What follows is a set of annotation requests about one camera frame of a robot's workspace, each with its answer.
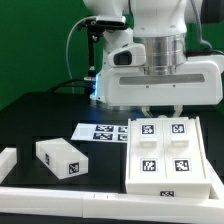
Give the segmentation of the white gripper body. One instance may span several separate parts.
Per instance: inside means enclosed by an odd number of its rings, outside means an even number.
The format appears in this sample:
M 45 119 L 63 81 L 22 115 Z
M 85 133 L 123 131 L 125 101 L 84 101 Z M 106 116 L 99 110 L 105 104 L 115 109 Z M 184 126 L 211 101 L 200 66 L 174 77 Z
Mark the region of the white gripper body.
M 140 68 L 110 69 L 104 84 L 110 106 L 214 105 L 223 98 L 224 56 L 190 57 L 174 74 L 145 75 Z

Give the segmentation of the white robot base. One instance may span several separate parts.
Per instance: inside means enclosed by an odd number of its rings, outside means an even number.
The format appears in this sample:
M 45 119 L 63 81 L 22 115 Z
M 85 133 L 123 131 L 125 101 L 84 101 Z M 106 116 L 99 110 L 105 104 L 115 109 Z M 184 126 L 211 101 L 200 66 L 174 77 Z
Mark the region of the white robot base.
M 96 75 L 95 90 L 90 95 L 90 102 L 94 106 L 110 109 L 110 106 L 105 100 L 105 80 L 106 73 L 111 68 L 108 64 L 108 55 L 118 49 L 122 48 L 126 44 L 133 42 L 133 30 L 127 28 L 126 30 L 106 30 L 103 33 L 104 45 L 102 56 L 102 67 Z

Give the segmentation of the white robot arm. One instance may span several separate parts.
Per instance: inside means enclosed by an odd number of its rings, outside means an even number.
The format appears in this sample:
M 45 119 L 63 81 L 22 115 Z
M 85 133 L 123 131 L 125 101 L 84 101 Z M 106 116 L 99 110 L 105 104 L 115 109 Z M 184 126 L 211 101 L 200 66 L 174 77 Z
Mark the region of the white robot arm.
M 105 39 L 91 102 L 110 109 L 215 105 L 224 56 L 188 52 L 188 23 L 224 21 L 224 0 L 83 0 Z

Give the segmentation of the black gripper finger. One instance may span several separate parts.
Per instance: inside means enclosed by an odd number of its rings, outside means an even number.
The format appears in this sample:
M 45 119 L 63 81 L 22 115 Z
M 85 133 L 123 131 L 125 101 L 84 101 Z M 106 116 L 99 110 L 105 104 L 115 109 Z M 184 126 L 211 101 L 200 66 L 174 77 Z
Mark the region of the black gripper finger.
M 173 117 L 179 117 L 183 111 L 183 106 L 182 105 L 175 105 L 174 106 L 174 113 Z
M 141 108 L 141 111 L 142 111 L 142 113 L 143 113 L 143 115 L 145 117 L 148 117 L 148 118 L 152 118 L 153 117 L 153 115 L 152 115 L 152 113 L 150 111 L 150 107 L 149 106 L 143 106 Z

